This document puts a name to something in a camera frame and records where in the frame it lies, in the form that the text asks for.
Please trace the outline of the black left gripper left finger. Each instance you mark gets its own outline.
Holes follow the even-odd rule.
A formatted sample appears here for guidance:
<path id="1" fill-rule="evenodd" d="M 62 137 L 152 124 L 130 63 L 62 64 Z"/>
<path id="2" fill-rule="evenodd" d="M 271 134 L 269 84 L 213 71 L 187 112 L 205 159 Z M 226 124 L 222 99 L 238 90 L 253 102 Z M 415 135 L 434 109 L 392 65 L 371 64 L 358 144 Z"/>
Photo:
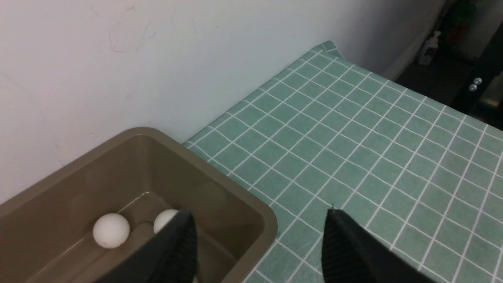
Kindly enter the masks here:
<path id="1" fill-rule="evenodd" d="M 151 240 L 97 283 L 192 283 L 198 240 L 190 211 L 176 215 Z"/>

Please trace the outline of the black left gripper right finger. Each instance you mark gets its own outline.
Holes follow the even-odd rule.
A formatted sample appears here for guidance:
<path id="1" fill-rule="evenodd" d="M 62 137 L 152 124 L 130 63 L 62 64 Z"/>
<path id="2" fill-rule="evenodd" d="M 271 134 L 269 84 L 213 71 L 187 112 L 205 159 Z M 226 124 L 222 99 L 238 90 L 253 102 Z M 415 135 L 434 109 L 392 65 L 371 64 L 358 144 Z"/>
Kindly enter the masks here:
<path id="1" fill-rule="evenodd" d="M 327 211 L 321 267 L 325 283 L 433 282 L 336 208 Z"/>

